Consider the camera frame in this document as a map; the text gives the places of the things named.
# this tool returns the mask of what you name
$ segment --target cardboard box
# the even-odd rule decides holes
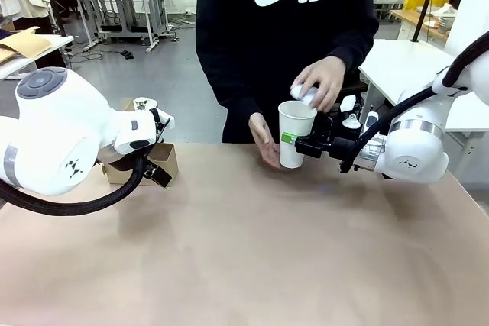
[[[53,44],[34,34],[38,27],[17,31],[11,36],[0,40],[0,63],[12,58],[17,53],[23,57],[33,58],[49,50]]]
[[[176,161],[175,146],[167,143],[156,144],[148,156],[148,159],[151,162],[156,163],[172,177],[170,184],[168,185],[168,187],[171,187],[176,175],[178,174],[178,162]],[[117,171],[110,165],[102,165],[102,171],[105,175],[107,175],[107,179],[110,183],[117,185],[124,185],[132,174],[132,171]],[[158,184],[150,179],[143,179],[140,185],[158,186]]]

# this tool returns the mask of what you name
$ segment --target paper cup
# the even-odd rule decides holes
[[[299,168],[304,155],[296,152],[296,137],[309,135],[313,129],[315,108],[301,101],[287,101],[278,106],[280,117],[280,164],[286,168]]]

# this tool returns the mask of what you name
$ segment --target beige tabletop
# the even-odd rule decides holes
[[[489,221],[432,186],[277,173],[254,147],[176,146],[174,187],[80,218],[0,211],[0,324],[489,324]],[[95,169],[65,199],[109,190]]]

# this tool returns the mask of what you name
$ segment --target human hand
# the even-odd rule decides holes
[[[290,89],[304,84],[300,90],[300,98],[302,98],[312,86],[319,84],[318,92],[311,101],[310,107],[316,108],[318,112],[328,112],[342,90],[345,73],[346,66],[343,60],[336,56],[328,56],[306,67],[293,81]]]
[[[281,168],[278,144],[274,142],[270,128],[263,115],[255,112],[250,116],[248,126],[260,151],[261,158],[273,168]]]

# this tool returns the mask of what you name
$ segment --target sleeve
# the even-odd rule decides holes
[[[196,51],[218,103],[243,122],[261,112],[236,62],[224,0],[197,0]]]
[[[328,56],[343,60],[346,71],[358,68],[374,46],[374,35],[379,29],[375,17],[374,0],[350,0],[348,16],[342,29],[333,38],[333,49]]]

